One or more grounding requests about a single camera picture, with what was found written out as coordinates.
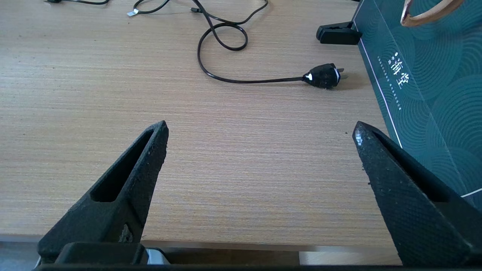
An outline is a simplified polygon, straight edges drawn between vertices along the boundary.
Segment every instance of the electrical plug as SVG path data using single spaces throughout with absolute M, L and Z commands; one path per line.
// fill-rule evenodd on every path
M 303 82 L 319 88 L 333 88 L 338 85 L 341 79 L 348 76 L 340 75 L 344 68 L 336 68 L 333 63 L 316 66 L 303 75 Z

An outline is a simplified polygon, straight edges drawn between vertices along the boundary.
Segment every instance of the wood grain tabletop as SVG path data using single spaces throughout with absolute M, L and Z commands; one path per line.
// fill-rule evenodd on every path
M 272 0 L 243 26 L 245 50 L 212 35 L 202 48 L 210 71 L 240 80 L 335 63 L 349 75 L 335 90 L 213 80 L 196 61 L 208 25 L 191 1 L 128 17 L 133 3 L 2 3 L 0 239 L 41 237 L 146 127 L 166 120 L 144 240 L 393 247 L 351 139 L 356 121 L 386 130 L 362 57 L 357 46 L 315 39 L 319 25 L 349 21 L 355 2 Z M 263 1 L 203 4 L 239 21 Z M 242 44 L 236 30 L 218 33 Z

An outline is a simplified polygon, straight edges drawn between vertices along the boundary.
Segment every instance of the brown handle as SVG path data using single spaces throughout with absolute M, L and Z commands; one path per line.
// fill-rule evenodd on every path
M 402 18 L 400 20 L 400 23 L 404 27 L 416 27 L 441 19 L 442 17 L 456 10 L 464 2 L 464 0 L 442 0 L 430 10 L 415 17 L 410 15 L 410 6 L 413 2 L 414 0 L 405 0 Z

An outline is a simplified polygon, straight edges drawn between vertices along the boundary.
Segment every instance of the black cable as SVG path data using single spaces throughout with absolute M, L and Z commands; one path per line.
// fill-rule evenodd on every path
M 141 10 L 138 10 L 137 9 L 137 6 L 142 3 L 144 0 L 138 0 L 135 4 L 134 4 L 134 10 L 136 11 L 137 10 L 137 13 L 140 13 L 140 14 L 149 14 L 149 13 L 153 13 L 153 12 L 156 12 L 158 10 L 160 10 L 161 8 L 163 8 L 170 0 L 165 0 L 164 3 L 162 3 L 159 7 L 153 9 L 153 10 L 149 10 L 149 11 L 141 11 Z M 265 4 L 263 6 L 261 6 L 260 8 L 258 8 L 257 10 L 253 11 L 251 13 L 251 15 L 248 16 L 248 18 L 246 18 L 244 21 L 241 21 L 241 22 L 231 22 L 231 21 L 228 21 L 228 20 L 224 20 L 224 19 L 221 19 L 219 17 L 216 17 L 214 15 L 211 15 L 210 13 L 208 13 L 204 7 L 201 5 L 201 3 L 199 3 L 198 0 L 192 0 L 198 7 L 198 9 L 191 9 L 192 11 L 195 11 L 195 12 L 199 12 L 199 13 L 202 13 L 204 15 L 204 17 L 206 18 L 206 20 L 208 21 L 208 24 L 209 24 L 209 29 L 201 36 L 201 38 L 199 39 L 199 43 L 198 43 L 198 63 L 199 63 L 199 66 L 201 67 L 202 71 L 204 71 L 207 75 L 209 75 L 210 77 L 214 78 L 214 79 L 217 79 L 217 80 L 220 80 L 220 81 L 224 81 L 224 82 L 229 82 L 229 83 L 236 83 L 236 84 L 253 84 L 253 83 L 273 83 L 273 82 L 289 82 L 289 81 L 302 81 L 303 80 L 303 77 L 291 77 L 291 78 L 279 78 L 279 79 L 269 79 L 269 80 L 233 80 L 233 79 L 227 79 L 227 78 L 223 78 L 223 77 L 220 77 L 220 76 L 217 76 L 217 75 L 214 75 L 212 74 L 210 71 L 208 71 L 204 65 L 202 64 L 202 61 L 201 61 L 201 46 L 202 46 L 202 42 L 204 41 L 204 39 L 207 37 L 207 35 L 209 35 L 209 33 L 213 33 L 214 37 L 216 38 L 217 42 L 219 44 L 221 44 L 221 46 L 223 46 L 224 48 L 228 49 L 228 50 L 231 50 L 231 51 L 241 51 L 242 49 L 244 49 L 247 45 L 248 45 L 248 34 L 246 33 L 246 31 L 240 27 L 240 25 L 242 24 L 245 24 L 246 22 L 248 22 L 251 17 L 253 17 L 253 15 L 255 15 L 258 11 L 264 9 L 267 5 L 268 5 L 268 0 L 263 0 L 265 2 Z M 211 22 L 211 19 L 214 19 L 214 20 L 217 20 L 217 21 L 220 21 L 222 23 L 219 23 L 217 25 L 213 25 L 213 23 Z M 215 29 L 216 28 L 219 28 L 219 27 L 232 27 L 232 28 L 235 28 L 237 30 L 239 30 L 243 35 L 244 35 L 244 44 L 241 45 L 240 47 L 231 47 L 231 46 L 228 46 L 226 44 L 224 44 L 220 38 L 218 37 Z
M 51 2 L 51 3 L 60 3 L 61 1 L 77 2 L 77 3 L 89 4 L 89 5 L 104 5 L 104 4 L 107 4 L 110 0 L 104 0 L 102 2 L 90 2 L 90 1 L 84 1 L 84 0 L 47 0 L 47 2 Z

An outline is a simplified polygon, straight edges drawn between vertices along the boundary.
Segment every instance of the green gift box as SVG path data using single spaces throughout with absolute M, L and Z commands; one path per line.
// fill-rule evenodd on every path
M 412 15 L 440 0 L 415 0 Z M 482 0 L 416 27 L 404 0 L 361 0 L 353 28 L 390 137 L 482 211 Z

